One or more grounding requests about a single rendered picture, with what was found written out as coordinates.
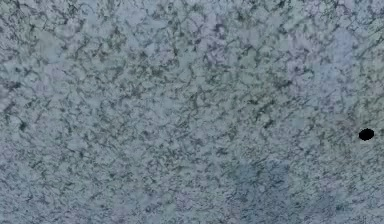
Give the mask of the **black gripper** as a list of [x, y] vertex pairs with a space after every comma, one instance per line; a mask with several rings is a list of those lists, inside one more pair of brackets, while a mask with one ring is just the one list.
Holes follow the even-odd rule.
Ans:
[[359, 138], [363, 141], [370, 140], [374, 137], [374, 131], [369, 128], [365, 128], [359, 132]]

